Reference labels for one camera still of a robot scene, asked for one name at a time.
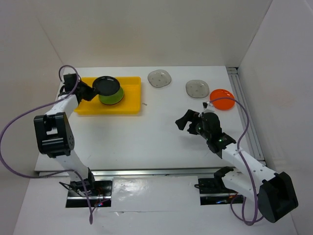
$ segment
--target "green bowl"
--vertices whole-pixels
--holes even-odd
[[[117,104],[124,97],[119,81],[110,76],[102,76],[94,80],[92,87],[99,92],[99,100],[103,104]]]

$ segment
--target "yellow tray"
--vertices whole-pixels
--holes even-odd
[[[96,77],[83,77],[82,81],[92,86]],[[79,104],[74,110],[80,115],[99,114],[137,114],[141,107],[141,79],[140,77],[116,77],[124,90],[123,99],[114,105],[105,105],[96,96],[92,101],[85,101]]]

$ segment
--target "beige wall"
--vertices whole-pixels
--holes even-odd
[[[55,98],[61,61],[24,0],[0,0],[0,32],[2,129],[21,112]],[[38,157],[34,116],[13,124],[1,146],[7,163],[27,174],[33,172]],[[13,233],[27,185],[27,179],[14,176],[0,164],[1,235]]]
[[[292,177],[300,235],[313,231],[312,6],[312,0],[274,0],[239,68],[265,157]]]
[[[239,66],[271,0],[29,0],[64,63]]]

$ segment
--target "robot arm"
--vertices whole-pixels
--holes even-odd
[[[243,149],[237,149],[236,141],[222,132],[214,107],[209,102],[203,103],[203,107],[202,113],[188,110],[175,123],[179,130],[184,130],[187,122],[191,122],[187,131],[192,135],[201,135],[213,153],[239,170],[239,172],[234,172],[234,169],[224,167],[217,171],[214,177],[219,186],[235,190],[254,201],[252,183],[246,165],[239,154],[241,152],[255,181],[258,208],[265,219],[274,223],[298,207],[290,176],[284,172],[278,174],[258,162]]]
[[[61,88],[58,99],[63,99],[55,104],[46,114],[35,116],[34,125],[38,149],[42,154],[54,158],[64,169],[77,171],[87,187],[94,189],[94,176],[74,151],[75,141],[68,118],[82,99],[92,100],[97,95],[97,90],[80,81],[74,93],[68,96],[76,82],[76,74],[64,76],[65,85]],[[75,191],[84,191],[81,180],[74,172],[68,173],[70,185]]]

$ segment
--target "wall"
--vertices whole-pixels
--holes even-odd
[[[265,157],[293,179],[300,235],[313,230],[312,7],[312,0],[274,0],[239,68]]]
[[[77,67],[239,66],[271,0],[28,0]]]
[[[0,0],[0,128],[13,117],[55,98],[61,61],[24,0]],[[38,157],[33,117],[13,124],[1,153],[15,170],[32,174]],[[28,185],[0,164],[0,233],[11,235]]]

